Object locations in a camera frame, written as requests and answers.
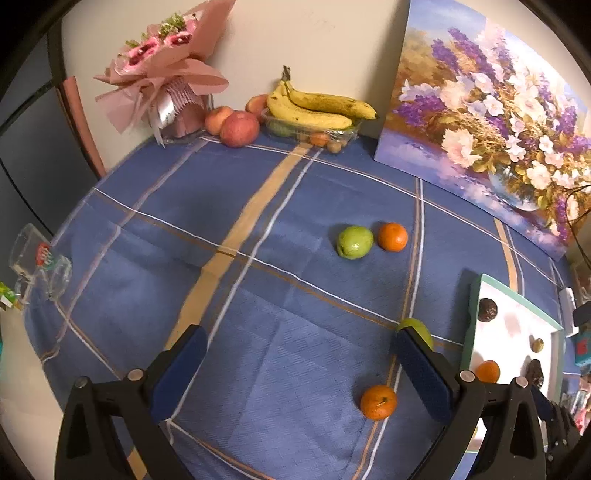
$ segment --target canvas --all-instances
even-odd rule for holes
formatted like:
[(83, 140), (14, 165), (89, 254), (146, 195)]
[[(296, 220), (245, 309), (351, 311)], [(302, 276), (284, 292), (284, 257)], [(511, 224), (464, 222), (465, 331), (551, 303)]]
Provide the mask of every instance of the canvas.
[(591, 207), (591, 116), (517, 36), (412, 0), (375, 159), (478, 205), (560, 258)]

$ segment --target bunch of bananas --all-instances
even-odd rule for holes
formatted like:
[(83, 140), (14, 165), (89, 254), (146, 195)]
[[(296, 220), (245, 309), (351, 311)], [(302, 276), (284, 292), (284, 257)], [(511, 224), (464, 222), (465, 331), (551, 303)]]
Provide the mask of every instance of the bunch of bananas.
[(275, 118), (318, 130), (346, 130), (353, 125), (352, 118), (377, 118), (371, 105), (354, 98), (296, 90), (285, 66), (277, 88), (267, 97), (267, 107)]

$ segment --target green apple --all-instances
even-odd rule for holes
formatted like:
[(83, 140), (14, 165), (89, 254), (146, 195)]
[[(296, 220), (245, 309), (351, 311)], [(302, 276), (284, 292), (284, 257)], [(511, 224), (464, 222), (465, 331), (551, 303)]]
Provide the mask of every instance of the green apple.
[(431, 332), (429, 329), (425, 327), (425, 324), (417, 319), (407, 318), (400, 322), (400, 325), (396, 328), (396, 331), (399, 331), (405, 327), (413, 327), (420, 337), (425, 341), (425, 343), (429, 346), (431, 350), (433, 350), (433, 337), (431, 336)]
[(348, 260), (366, 255), (374, 244), (373, 233), (364, 226), (353, 225), (343, 230), (336, 242), (338, 254)]

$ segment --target white stripe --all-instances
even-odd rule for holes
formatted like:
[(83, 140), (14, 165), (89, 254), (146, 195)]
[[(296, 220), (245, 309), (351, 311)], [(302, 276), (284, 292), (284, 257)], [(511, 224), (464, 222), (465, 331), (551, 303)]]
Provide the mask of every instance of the white stripe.
[(192, 441), (194, 441), (195, 443), (197, 443), (197, 445), (199, 445), (203, 450), (205, 450), (207, 453), (210, 453), (211, 455), (213, 455), (215, 458), (217, 458), (218, 460), (221, 460), (222, 462), (224, 462), (226, 465), (228, 465), (228, 467), (233, 468), (235, 471), (241, 473), (242, 475), (251, 478), (252, 480), (260, 480), (259, 477), (256, 476), (252, 476), (251, 474), (245, 472), (244, 470), (240, 470), (237, 466), (233, 465), (232, 463), (228, 462), (224, 457), (217, 455), (215, 452), (212, 452), (210, 449), (205, 448), (203, 445), (201, 445), (201, 443), (199, 443), (197, 441), (197, 439), (191, 435), (189, 432), (187, 432), (184, 428), (180, 427), (178, 424), (176, 424), (175, 422), (171, 422), (171, 424), (173, 425), (174, 428), (176, 428), (178, 431), (180, 431), (181, 433), (184, 433), (187, 437), (189, 437)]
[[(127, 216), (125, 217), (124, 221), (120, 224), (117, 225), (117, 228), (115, 229), (115, 233), (114, 235), (109, 239), (109, 241), (106, 243), (106, 245), (103, 246), (103, 249), (101, 250), (101, 252), (99, 253), (99, 255), (97, 257), (95, 257), (95, 259), (92, 262), (92, 265), (90, 267), (90, 270), (86, 273), (85, 277), (83, 278), (83, 280), (80, 282), (80, 284), (78, 285), (78, 288), (76, 290), (76, 294), (74, 295), (74, 298), (72, 299), (72, 302), (70, 303), (70, 307), (68, 308), (67, 314), (64, 315), (63, 312), (61, 311), (61, 308), (57, 307), (56, 304), (56, 308), (58, 309), (58, 311), (60, 312), (60, 314), (64, 317), (64, 321), (68, 324), (68, 326), (70, 328), (70, 317), (72, 315), (72, 311), (74, 310), (74, 307), (76, 306), (76, 303), (78, 302), (78, 299), (80, 299), (80, 297), (82, 296), (82, 293), (84, 292), (84, 289), (86, 288), (86, 286), (88, 285), (88, 282), (90, 281), (90, 279), (92, 278), (92, 275), (94, 275), (96, 269), (98, 268), (101, 260), (105, 257), (109, 247), (113, 244), (113, 242), (115, 242), (115, 240), (117, 239), (117, 237), (120, 235), (121, 231), (122, 231), (122, 227), (125, 226), (127, 224), (127, 222), (129, 222), (133, 216), (134, 216), (134, 212), (137, 212), (137, 208), (140, 208), (144, 202), (148, 199), (148, 197), (150, 195), (152, 195), (156, 190), (158, 190), (166, 180), (168, 180), (188, 159), (191, 155), (193, 155), (193, 153), (195, 153), (196, 151), (198, 151), (200, 148), (202, 148), (205, 145), (204, 142), (200, 142), (198, 144), (195, 144), (194, 146), (192, 146), (191, 148), (188, 149), (188, 152), (185, 153), (185, 155), (183, 155), (181, 157), (181, 159), (177, 160), (177, 162), (172, 166), (172, 168), (169, 169), (168, 172), (166, 172), (165, 174), (163, 174), (160, 179), (154, 184), (152, 185), (148, 190), (146, 190), (144, 192), (144, 194), (139, 198), (139, 200), (134, 204), (135, 209), (130, 209), (130, 212), (127, 214)], [(100, 192), (100, 190), (98, 190), (97, 188), (93, 187), (93, 190), (96, 190), (97, 192)], [(64, 338), (64, 336), (66, 335), (66, 330), (63, 329), (62, 333), (60, 334), (60, 337), (58, 338), (56, 345), (58, 345), (58, 349), (56, 350), (56, 352), (47, 357), (46, 359), (43, 360), (42, 365), (44, 365), (48, 360), (55, 358), (58, 353), (60, 352), (60, 347), (59, 347), (59, 343), (61, 342), (61, 340)]]
[(425, 243), (425, 202), (423, 201), (423, 181), (418, 181), (419, 191), (421, 196), (421, 239), (418, 246), (418, 263), (417, 263), (417, 275), (414, 280), (414, 289), (413, 289), (413, 297), (410, 302), (410, 307), (408, 309), (408, 316), (412, 317), (414, 313), (414, 305), (417, 300), (417, 292), (418, 292), (418, 282), (421, 278), (421, 265), (423, 263), (423, 245)]
[(234, 285), (232, 286), (232, 289), (230, 290), (230, 293), (228, 294), (228, 297), (226, 298), (226, 301), (224, 302), (224, 305), (223, 305), (220, 313), (218, 314), (215, 323), (213, 324), (212, 331), (209, 333), (209, 340), (207, 342), (208, 346), (211, 345), (211, 343), (213, 342), (213, 337), (215, 337), (215, 334), (217, 333), (217, 329), (219, 328), (220, 322), (222, 321), (224, 315), (228, 311), (228, 307), (230, 306), (230, 303), (234, 299), (234, 295), (236, 294), (238, 287), (240, 286), (240, 283), (242, 283), (242, 280), (244, 280), (244, 277), (246, 276), (248, 269), (252, 265), (252, 260), (256, 257), (256, 254), (258, 253), (258, 250), (261, 247), (261, 245), (264, 243), (265, 240), (267, 240), (267, 237), (269, 237), (271, 230), (275, 226), (275, 221), (277, 220), (277, 217), (279, 217), (279, 215), (281, 214), (281, 212), (283, 211), (283, 209), (285, 208), (287, 203), (291, 200), (291, 197), (293, 196), (296, 188), (300, 185), (301, 179), (304, 178), (304, 175), (306, 175), (308, 168), (310, 168), (310, 166), (313, 163), (314, 163), (314, 160), (311, 159), (306, 164), (306, 166), (302, 169), (301, 173), (298, 175), (297, 179), (295, 180), (294, 184), (292, 185), (290, 191), (287, 193), (285, 199), (283, 200), (283, 202), (281, 202), (281, 205), (279, 205), (279, 208), (275, 211), (275, 213), (273, 214), (273, 217), (271, 217), (271, 220), (269, 221), (269, 225), (267, 225), (267, 229), (265, 230), (265, 233), (263, 233), (263, 235), (261, 236), (259, 241), (256, 243), (255, 248), (252, 249), (252, 253), (248, 257), (248, 260), (247, 260), (246, 264), (244, 265), (244, 267), (242, 268), (240, 275), (238, 276), (238, 278), (234, 282)]
[[(515, 244), (513, 243), (513, 236), (511, 235), (511, 228), (507, 226), (506, 228), (507, 235), (509, 235), (509, 241), (511, 242), (511, 247), (514, 252), (517, 252), (515, 249)], [(521, 269), (521, 262), (519, 261), (519, 255), (515, 256), (517, 260), (517, 268), (519, 268), (519, 275), (521, 276), (521, 295), (525, 297), (525, 280), (523, 278), (523, 270)]]
[[(398, 384), (400, 382), (400, 373), (402, 373), (402, 365), (400, 365), (398, 367), (398, 373), (396, 373), (396, 380), (394, 381), (394, 391), (395, 392), (398, 391)], [(382, 428), (379, 431), (378, 439), (375, 441), (374, 450), (371, 452), (371, 458), (369, 459), (368, 469), (365, 471), (365, 474), (363, 475), (363, 477), (361, 477), (361, 480), (365, 480), (368, 477), (372, 467), (374, 466), (375, 454), (378, 452), (379, 444), (382, 441), (382, 437), (384, 436), (384, 430), (386, 430), (386, 425), (388, 424), (389, 419), (390, 419), (390, 417), (386, 418), (384, 420), (384, 423), (382, 423)]]
[(564, 280), (562, 279), (562, 275), (560, 275), (560, 271), (558, 270), (558, 267), (556, 266), (556, 262), (554, 262), (554, 260), (552, 258), (550, 258), (550, 262), (552, 263), (552, 266), (554, 267), (554, 271), (558, 275), (558, 280), (560, 281), (560, 288), (564, 288), (566, 286), (566, 283), (564, 283)]
[[(312, 163), (313, 163), (313, 160), (310, 159), (310, 161), (302, 169), (301, 173), (298, 175), (298, 177), (295, 180), (294, 184), (291, 186), (290, 191), (287, 193), (285, 199), (283, 200), (283, 202), (281, 202), (281, 204), (279, 205), (279, 208), (273, 214), (273, 217), (271, 217), (271, 220), (269, 221), (269, 225), (267, 226), (267, 229), (265, 230), (265, 232), (263, 233), (263, 235), (261, 236), (261, 238), (259, 239), (259, 241), (256, 243), (255, 247), (252, 249), (252, 253), (249, 255), (248, 260), (247, 260), (246, 264), (244, 265), (244, 267), (242, 268), (242, 271), (240, 272), (240, 275), (238, 275), (238, 278), (234, 282), (234, 285), (232, 285), (232, 288), (230, 289), (230, 293), (228, 294), (228, 297), (226, 298), (226, 301), (224, 302), (224, 305), (223, 305), (223, 307), (222, 307), (219, 315), (217, 316), (215, 323), (213, 324), (212, 331), (209, 333), (209, 338), (207, 340), (207, 347), (209, 347), (212, 344), (213, 338), (215, 337), (215, 334), (217, 333), (217, 329), (219, 328), (220, 322), (222, 321), (224, 315), (226, 314), (226, 311), (228, 310), (228, 306), (230, 305), (230, 302), (233, 300), (234, 295), (236, 294), (236, 291), (238, 290), (238, 287), (240, 286), (240, 283), (242, 282), (242, 280), (246, 276), (246, 272), (248, 271), (248, 269), (252, 265), (252, 261), (255, 258), (256, 254), (258, 253), (258, 249), (260, 248), (260, 246), (262, 245), (262, 243), (269, 236), (269, 233), (271, 232), (271, 229), (275, 225), (275, 221), (277, 220), (277, 217), (283, 211), (283, 209), (287, 205), (287, 202), (290, 201), (290, 199), (293, 196), (296, 188), (300, 184), (301, 179), (304, 177), (304, 175), (306, 174), (306, 172), (308, 171), (308, 168), (310, 168), (310, 166), (312, 165)], [(183, 408), (183, 404), (184, 404), (184, 402), (185, 402), (185, 400), (187, 398), (187, 395), (189, 393), (189, 390), (191, 390), (191, 387), (193, 386), (193, 382), (195, 382), (195, 378), (197, 378), (197, 373), (198, 372), (199, 372), (199, 369), (197, 369), (197, 371), (193, 375), (193, 378), (191, 379), (191, 381), (187, 385), (187, 388), (185, 389), (185, 391), (183, 393), (183, 396), (181, 397), (181, 400), (178, 402), (177, 408), (175, 408), (175, 410), (173, 412), (173, 415), (170, 417), (171, 419), (174, 419), (176, 417), (176, 415), (178, 415), (178, 413), (180, 412), (180, 410)]]
[[(554, 280), (556, 280), (556, 275), (554, 274), (554, 268), (552, 265), (552, 259), (549, 257), (548, 260), (550, 261), (550, 272), (552, 273), (552, 278)], [(561, 326), (564, 326), (564, 323), (562, 322), (562, 308), (560, 306), (560, 296), (558, 295), (558, 290), (555, 291), (556, 294), (556, 306), (558, 307), (558, 323)]]
[[(204, 140), (208, 141), (208, 142), (221, 143), (219, 140), (214, 139), (214, 138), (211, 138), (211, 137), (202, 137), (202, 138)], [(281, 150), (279, 148), (273, 148), (273, 147), (263, 147), (263, 146), (260, 146), (260, 145), (247, 145), (246, 148), (255, 148), (257, 150), (274, 151), (274, 152), (278, 152), (278, 153), (289, 153), (287, 150)], [(302, 158), (310, 158), (310, 157), (308, 157), (306, 155), (302, 155)], [(314, 161), (317, 162), (317, 163), (322, 163), (323, 165), (328, 165), (329, 167), (338, 168), (339, 170), (348, 171), (348, 172), (351, 172), (351, 173), (353, 173), (355, 175), (359, 175), (361, 177), (365, 177), (367, 179), (370, 179), (370, 180), (376, 181), (378, 183), (381, 183), (383, 185), (386, 185), (387, 187), (390, 187), (391, 189), (398, 190), (399, 192), (402, 192), (402, 193), (408, 195), (409, 197), (416, 198), (416, 195), (414, 195), (412, 192), (409, 192), (408, 190), (405, 190), (403, 188), (400, 188), (400, 187), (394, 185), (393, 183), (389, 183), (389, 182), (387, 182), (385, 180), (382, 180), (382, 179), (380, 179), (378, 177), (375, 177), (375, 176), (366, 174), (366, 173), (361, 172), (361, 171), (354, 170), (352, 168), (345, 167), (343, 165), (338, 165), (336, 163), (332, 163), (332, 162), (329, 162), (329, 161), (326, 161), (326, 160), (322, 160), (321, 158), (315, 158)], [(461, 222), (464, 222), (465, 224), (474, 227), (475, 229), (481, 231), (482, 233), (485, 233), (486, 235), (490, 236), (491, 238), (493, 238), (494, 240), (496, 240), (500, 244), (503, 244), (503, 245), (508, 246), (509, 249), (513, 250), (516, 255), (519, 255), (521, 258), (523, 258), (523, 260), (525, 260), (532, 267), (534, 267), (538, 271), (538, 273), (540, 273), (540, 275), (542, 275), (546, 280), (554, 283), (552, 281), (552, 279), (548, 275), (546, 275), (546, 273), (544, 273), (543, 270), (540, 270), (537, 267), (537, 265), (535, 263), (533, 263), (529, 258), (527, 258), (524, 254), (522, 254), (521, 252), (519, 252), (516, 249), (514, 249), (511, 245), (505, 243), (503, 240), (501, 240), (497, 236), (495, 236), (492, 233), (488, 232), (487, 230), (483, 229), (479, 225), (477, 225), (477, 224), (475, 224), (475, 223), (473, 223), (473, 222), (471, 222), (469, 220), (463, 219), (460, 216), (457, 216), (455, 213), (453, 213), (453, 212), (451, 212), (451, 211), (449, 211), (449, 210), (447, 210), (447, 209), (445, 209), (445, 208), (437, 205), (436, 203), (430, 202), (429, 200), (424, 200), (424, 202), (426, 204), (428, 204), (428, 205), (430, 205), (430, 206), (432, 206), (432, 207), (434, 207), (434, 208), (442, 211), (443, 213), (446, 213), (446, 214), (448, 214), (448, 215), (450, 215), (450, 216), (452, 216), (452, 217), (460, 220)]]
[[(151, 218), (152, 220), (156, 220), (157, 222), (163, 223), (163, 224), (165, 224), (165, 225), (167, 225), (167, 226), (169, 226), (169, 227), (171, 227), (171, 228), (174, 228), (175, 230), (178, 230), (179, 232), (186, 233), (187, 235), (189, 235), (189, 236), (192, 236), (193, 238), (196, 238), (196, 239), (198, 239), (198, 240), (201, 240), (201, 241), (203, 241), (203, 242), (205, 242), (205, 243), (207, 243), (207, 244), (209, 244), (209, 245), (212, 245), (212, 246), (214, 246), (214, 247), (217, 247), (217, 248), (219, 248), (221, 251), (230, 252), (230, 253), (233, 253), (233, 254), (236, 254), (236, 255), (242, 255), (243, 257), (248, 257), (248, 255), (247, 255), (247, 254), (245, 254), (245, 253), (243, 253), (243, 252), (240, 252), (240, 250), (235, 250), (235, 249), (233, 249), (233, 248), (224, 247), (224, 246), (222, 246), (222, 245), (220, 245), (220, 244), (217, 244), (217, 243), (215, 243), (215, 242), (212, 242), (212, 241), (210, 241), (210, 240), (208, 240), (208, 239), (206, 239), (206, 238), (204, 238), (204, 237), (202, 237), (202, 236), (195, 235), (194, 233), (191, 233), (191, 232), (189, 232), (189, 231), (187, 231), (187, 230), (184, 230), (184, 229), (182, 229), (182, 228), (180, 228), (180, 227), (178, 227), (178, 226), (176, 226), (176, 225), (173, 225), (172, 223), (169, 223), (169, 222), (167, 222), (166, 220), (162, 220), (162, 219), (160, 219), (160, 218), (158, 218), (158, 217), (155, 217), (155, 216), (153, 216), (153, 215), (149, 215), (149, 214), (147, 214), (147, 213), (144, 213), (144, 212), (139, 212), (139, 211), (137, 211), (137, 210), (133, 210), (131, 207), (129, 207), (129, 206), (127, 206), (127, 205), (125, 205), (125, 204), (121, 203), (120, 201), (118, 201), (118, 200), (114, 199), (113, 197), (111, 197), (110, 195), (106, 194), (105, 192), (103, 192), (103, 191), (101, 191), (101, 190), (98, 190), (98, 189), (97, 189), (97, 192), (99, 192), (100, 194), (104, 195), (104, 196), (105, 196), (105, 197), (107, 197), (108, 199), (111, 199), (113, 202), (115, 202), (115, 203), (118, 203), (119, 205), (121, 205), (121, 206), (122, 206), (122, 207), (124, 207), (124, 208), (127, 208), (127, 209), (129, 209), (129, 210), (132, 210), (132, 211), (134, 211), (135, 213), (137, 213), (137, 214), (139, 214), (139, 215), (142, 215), (142, 216), (145, 216), (145, 217), (147, 217), (147, 218)], [(361, 310), (361, 311), (363, 311), (363, 312), (370, 313), (371, 315), (374, 315), (374, 316), (376, 316), (376, 317), (378, 317), (378, 318), (380, 318), (380, 319), (382, 319), (382, 320), (385, 320), (385, 321), (387, 321), (387, 322), (391, 322), (391, 323), (393, 323), (393, 324), (395, 324), (395, 325), (398, 325), (398, 324), (400, 324), (400, 322), (399, 322), (399, 321), (397, 321), (397, 320), (394, 320), (394, 319), (388, 318), (388, 317), (386, 317), (386, 316), (384, 316), (384, 315), (381, 315), (381, 314), (379, 314), (379, 313), (377, 313), (377, 312), (374, 312), (374, 311), (372, 311), (372, 310), (366, 309), (366, 308), (364, 308), (364, 307), (362, 307), (362, 306), (360, 306), (360, 305), (357, 305), (356, 303), (353, 303), (353, 302), (351, 302), (351, 301), (349, 301), (349, 300), (345, 300), (344, 298), (341, 298), (341, 297), (339, 297), (338, 295), (335, 295), (335, 294), (333, 294), (333, 293), (331, 293), (331, 292), (329, 292), (329, 291), (327, 291), (327, 290), (324, 290), (324, 289), (322, 289), (322, 288), (320, 288), (320, 287), (318, 287), (318, 286), (314, 285), (313, 283), (310, 283), (310, 282), (308, 282), (308, 281), (304, 280), (303, 278), (301, 278), (301, 277), (298, 277), (297, 275), (295, 275), (294, 273), (292, 273), (292, 272), (290, 272), (290, 271), (283, 270), (282, 268), (280, 268), (280, 267), (277, 267), (276, 265), (273, 265), (273, 264), (267, 263), (267, 262), (265, 262), (265, 261), (263, 261), (263, 260), (259, 260), (258, 258), (253, 258), (252, 260), (253, 260), (253, 261), (255, 261), (255, 262), (257, 262), (257, 263), (260, 263), (260, 264), (262, 264), (262, 265), (265, 265), (265, 266), (267, 266), (267, 267), (273, 268), (273, 269), (275, 269), (275, 270), (277, 270), (277, 271), (279, 271), (279, 272), (282, 272), (282, 273), (284, 273), (285, 275), (289, 275), (290, 277), (293, 277), (293, 278), (295, 278), (296, 280), (298, 280), (298, 281), (302, 282), (303, 284), (305, 284), (305, 285), (308, 285), (309, 287), (315, 288), (316, 290), (318, 290), (318, 291), (321, 291), (321, 292), (322, 292), (322, 293), (324, 293), (325, 295), (328, 295), (328, 296), (330, 296), (330, 297), (333, 297), (333, 298), (334, 298), (334, 299), (336, 299), (336, 300), (342, 301), (343, 303), (346, 303), (347, 305), (351, 305), (352, 307), (355, 307), (356, 309), (359, 309), (359, 310)], [(449, 339), (447, 339), (447, 338), (440, 337), (440, 336), (437, 336), (437, 335), (432, 335), (432, 336), (434, 336), (435, 338), (439, 338), (440, 340), (443, 340), (443, 341), (445, 341), (445, 342), (454, 343), (454, 344), (456, 344), (456, 345), (463, 346), (463, 343), (455, 342), (455, 341), (453, 341), (453, 340), (449, 340)]]

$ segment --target table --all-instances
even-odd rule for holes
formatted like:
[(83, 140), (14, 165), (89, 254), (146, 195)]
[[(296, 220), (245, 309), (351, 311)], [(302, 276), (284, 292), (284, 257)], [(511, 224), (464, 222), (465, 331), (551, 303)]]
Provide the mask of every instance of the table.
[[(203, 136), (132, 153), (54, 238), (73, 263), (63, 297), (33, 292), (27, 309), (60, 405), (79, 375), (122, 378), (200, 323), (207, 357), (164, 425), (195, 478), (407, 478), (440, 426), (393, 355), (400, 319), (421, 319), (458, 365), (478, 274), (559, 322), (570, 274), (473, 204), (374, 162), (374, 149), (362, 137), (332, 155), (261, 135), (234, 150)], [(384, 221), (407, 228), (402, 252), (337, 256), (345, 226)], [(573, 358), (568, 340), (565, 388)], [(399, 395), (384, 421), (356, 406), (374, 384)]]

